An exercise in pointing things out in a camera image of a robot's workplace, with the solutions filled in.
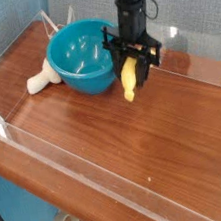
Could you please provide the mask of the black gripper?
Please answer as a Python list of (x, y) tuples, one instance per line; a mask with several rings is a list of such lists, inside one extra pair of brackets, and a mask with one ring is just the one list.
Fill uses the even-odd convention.
[(123, 64), (127, 57), (135, 58), (136, 86), (141, 88), (148, 78), (150, 65), (160, 64), (160, 48), (162, 43), (144, 31), (136, 42), (128, 42), (120, 37), (119, 28), (102, 27), (103, 47), (111, 53), (114, 72), (121, 80)]

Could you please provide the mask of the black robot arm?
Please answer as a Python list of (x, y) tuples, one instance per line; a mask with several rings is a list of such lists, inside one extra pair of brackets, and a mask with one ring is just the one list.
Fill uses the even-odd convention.
[(135, 59), (136, 86), (141, 88), (148, 78), (150, 66), (160, 65), (162, 43), (148, 34), (147, 20), (157, 18), (146, 12), (146, 0), (115, 0), (118, 26), (102, 28), (103, 47), (111, 53), (114, 72), (120, 80), (125, 60)]

